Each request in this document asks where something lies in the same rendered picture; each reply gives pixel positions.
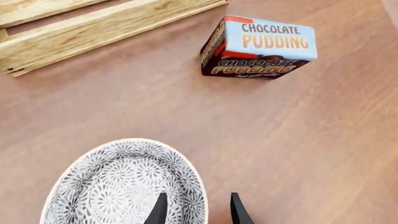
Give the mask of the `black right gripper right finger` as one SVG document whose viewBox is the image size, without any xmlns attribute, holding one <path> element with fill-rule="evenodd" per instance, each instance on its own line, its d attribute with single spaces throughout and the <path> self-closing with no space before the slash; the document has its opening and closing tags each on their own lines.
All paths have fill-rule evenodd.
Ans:
<svg viewBox="0 0 398 224">
<path fill-rule="evenodd" d="M 245 209 L 237 192 L 231 193 L 230 211 L 232 224 L 255 224 Z"/>
</svg>

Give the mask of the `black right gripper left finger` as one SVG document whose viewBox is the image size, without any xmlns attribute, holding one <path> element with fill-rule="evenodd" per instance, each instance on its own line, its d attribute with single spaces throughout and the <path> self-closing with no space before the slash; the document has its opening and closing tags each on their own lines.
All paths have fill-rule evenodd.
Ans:
<svg viewBox="0 0 398 224">
<path fill-rule="evenodd" d="M 151 210 L 146 224 L 165 224 L 167 218 L 167 194 L 162 192 Z"/>
</svg>

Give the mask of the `black-and-white patterned bowl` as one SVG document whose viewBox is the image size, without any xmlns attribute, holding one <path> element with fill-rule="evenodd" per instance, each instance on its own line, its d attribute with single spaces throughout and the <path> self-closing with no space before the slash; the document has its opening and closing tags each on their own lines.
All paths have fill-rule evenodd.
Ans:
<svg viewBox="0 0 398 224">
<path fill-rule="evenodd" d="M 118 139 L 64 171 L 39 224 L 144 224 L 160 194 L 167 195 L 165 224 L 208 224 L 205 187 L 183 154 L 151 139 Z"/>
</svg>

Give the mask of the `wooden slat tray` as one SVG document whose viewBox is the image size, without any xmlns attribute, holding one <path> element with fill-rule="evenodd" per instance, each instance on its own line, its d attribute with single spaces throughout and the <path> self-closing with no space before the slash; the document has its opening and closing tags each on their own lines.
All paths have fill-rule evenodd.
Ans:
<svg viewBox="0 0 398 224">
<path fill-rule="evenodd" d="M 18 77 L 230 0 L 0 0 L 0 70 Z M 93 7 L 79 16 L 9 35 L 9 27 Z"/>
</svg>

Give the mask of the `chocolate pudding box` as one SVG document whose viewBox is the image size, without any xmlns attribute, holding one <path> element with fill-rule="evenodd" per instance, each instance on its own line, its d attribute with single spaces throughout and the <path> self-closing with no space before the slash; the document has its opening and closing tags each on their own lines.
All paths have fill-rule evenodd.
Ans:
<svg viewBox="0 0 398 224">
<path fill-rule="evenodd" d="M 201 74 L 275 80 L 317 57 L 312 27 L 227 15 L 200 50 Z"/>
</svg>

